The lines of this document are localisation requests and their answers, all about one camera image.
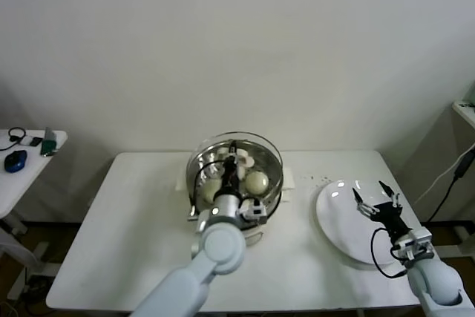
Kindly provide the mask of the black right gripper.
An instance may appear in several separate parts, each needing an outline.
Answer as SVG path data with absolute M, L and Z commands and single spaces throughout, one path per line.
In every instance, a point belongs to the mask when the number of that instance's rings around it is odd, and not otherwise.
M 401 218 L 402 205 L 399 202 L 399 193 L 395 193 L 389 185 L 382 181 L 379 181 L 379 185 L 392 202 L 371 206 L 363 201 L 356 189 L 352 188 L 357 210 L 372 221 L 382 223 L 390 240 L 398 240 L 408 234 L 408 226 Z

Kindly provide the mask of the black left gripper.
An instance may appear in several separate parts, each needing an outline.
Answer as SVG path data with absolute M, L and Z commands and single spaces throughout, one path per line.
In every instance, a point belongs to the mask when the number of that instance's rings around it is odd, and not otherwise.
M 227 157 L 223 163 L 224 173 L 221 184 L 221 190 L 229 195 L 238 194 L 238 165 L 235 161 L 238 161 L 238 142 L 233 140 L 229 144 Z

